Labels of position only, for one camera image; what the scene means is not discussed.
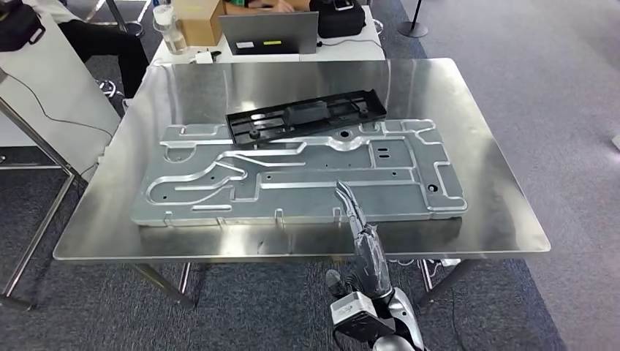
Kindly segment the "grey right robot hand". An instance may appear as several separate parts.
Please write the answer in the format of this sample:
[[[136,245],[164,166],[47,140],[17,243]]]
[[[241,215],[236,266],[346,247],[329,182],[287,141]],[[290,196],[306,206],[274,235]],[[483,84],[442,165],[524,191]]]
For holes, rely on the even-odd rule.
[[[335,195],[344,207],[355,249],[355,273],[343,280],[338,271],[329,270],[325,283],[330,294],[342,298],[353,291],[363,293],[372,300],[392,295],[388,261],[380,241],[377,227],[366,220],[352,189],[343,181],[336,182]]]

